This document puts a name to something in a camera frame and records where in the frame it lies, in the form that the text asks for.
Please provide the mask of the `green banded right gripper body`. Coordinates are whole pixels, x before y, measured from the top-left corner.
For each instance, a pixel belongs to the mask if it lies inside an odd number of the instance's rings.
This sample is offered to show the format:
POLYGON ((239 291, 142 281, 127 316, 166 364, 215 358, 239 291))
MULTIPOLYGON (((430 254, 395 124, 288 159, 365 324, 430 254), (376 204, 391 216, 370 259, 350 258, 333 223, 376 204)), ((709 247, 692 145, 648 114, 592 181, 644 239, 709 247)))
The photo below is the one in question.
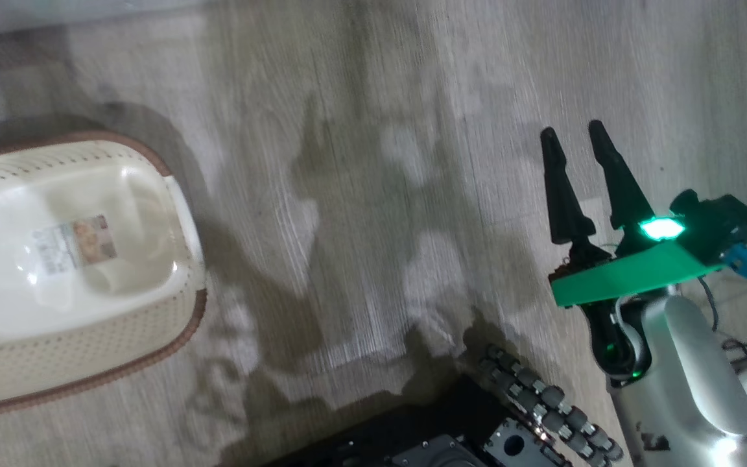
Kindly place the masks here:
POLYGON ((593 268, 549 280, 560 307, 593 304, 630 296, 714 273, 723 263, 705 264, 687 251, 680 237, 688 232, 682 217, 659 217, 641 222, 640 238, 651 247, 615 258, 593 268))

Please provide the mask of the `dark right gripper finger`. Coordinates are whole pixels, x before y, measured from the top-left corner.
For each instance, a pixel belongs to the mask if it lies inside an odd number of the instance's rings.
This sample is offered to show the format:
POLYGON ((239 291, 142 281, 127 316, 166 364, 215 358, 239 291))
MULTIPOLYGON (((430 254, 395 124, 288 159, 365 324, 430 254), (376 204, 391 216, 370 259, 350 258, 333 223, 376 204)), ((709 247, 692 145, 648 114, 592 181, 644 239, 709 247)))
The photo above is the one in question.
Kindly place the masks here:
POLYGON ((558 136, 554 129, 546 127, 539 138, 551 241, 555 245, 589 242, 596 228, 592 219, 584 215, 570 183, 567 160, 558 136))
POLYGON ((593 119, 587 126, 593 156, 602 171, 610 198, 610 224, 626 235, 646 237, 641 224, 651 221, 654 212, 634 174, 616 149, 604 123, 593 119))

